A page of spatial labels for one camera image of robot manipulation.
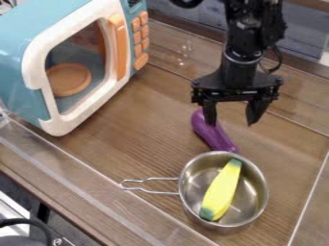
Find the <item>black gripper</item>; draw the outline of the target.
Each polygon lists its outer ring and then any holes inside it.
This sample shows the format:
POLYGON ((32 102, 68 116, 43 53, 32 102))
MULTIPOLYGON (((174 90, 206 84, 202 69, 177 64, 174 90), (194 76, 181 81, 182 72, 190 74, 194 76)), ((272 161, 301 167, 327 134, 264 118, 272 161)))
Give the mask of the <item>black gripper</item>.
POLYGON ((192 102, 204 105, 205 122, 214 126, 217 102, 248 101, 246 123, 256 124, 272 102, 280 97, 282 78, 260 72, 261 58, 240 60, 222 53, 220 68, 192 83, 192 102))

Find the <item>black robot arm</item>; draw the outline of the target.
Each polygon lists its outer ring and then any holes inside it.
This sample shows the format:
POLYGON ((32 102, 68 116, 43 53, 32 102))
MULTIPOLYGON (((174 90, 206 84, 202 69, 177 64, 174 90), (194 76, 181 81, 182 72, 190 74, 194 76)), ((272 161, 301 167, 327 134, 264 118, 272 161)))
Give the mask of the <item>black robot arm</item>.
POLYGON ((246 123, 254 124, 280 97, 282 78, 261 60, 268 51, 282 57, 278 41, 286 24, 281 9, 282 0, 225 0, 228 33, 221 64, 192 84, 192 102, 202 106, 210 126, 217 121, 220 102, 246 101, 246 123))

